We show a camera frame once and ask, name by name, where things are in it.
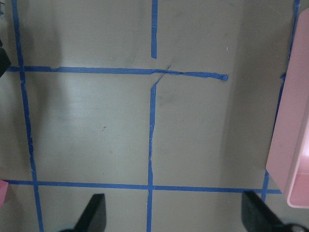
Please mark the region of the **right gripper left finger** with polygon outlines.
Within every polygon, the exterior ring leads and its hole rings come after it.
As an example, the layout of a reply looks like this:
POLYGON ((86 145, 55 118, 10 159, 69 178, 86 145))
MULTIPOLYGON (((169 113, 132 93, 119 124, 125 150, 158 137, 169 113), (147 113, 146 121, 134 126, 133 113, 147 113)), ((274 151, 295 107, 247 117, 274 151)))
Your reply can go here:
POLYGON ((74 232, 104 232, 107 225, 105 194, 93 194, 79 220, 74 232))

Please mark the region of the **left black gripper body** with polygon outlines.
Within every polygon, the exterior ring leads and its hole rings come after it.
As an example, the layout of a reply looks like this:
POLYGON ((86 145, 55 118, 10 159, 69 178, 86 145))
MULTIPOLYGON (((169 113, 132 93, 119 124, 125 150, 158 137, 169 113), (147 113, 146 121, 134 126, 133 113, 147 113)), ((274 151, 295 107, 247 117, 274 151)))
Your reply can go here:
POLYGON ((0 40, 0 77, 9 69, 11 61, 3 48, 3 42, 0 40))

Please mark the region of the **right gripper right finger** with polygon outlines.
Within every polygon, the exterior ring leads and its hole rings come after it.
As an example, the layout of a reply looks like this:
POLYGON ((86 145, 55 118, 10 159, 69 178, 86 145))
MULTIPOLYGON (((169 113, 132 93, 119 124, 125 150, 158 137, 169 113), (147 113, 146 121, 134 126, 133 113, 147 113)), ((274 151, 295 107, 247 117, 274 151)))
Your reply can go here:
POLYGON ((247 232, 290 231, 254 191, 242 193, 241 221, 247 232))

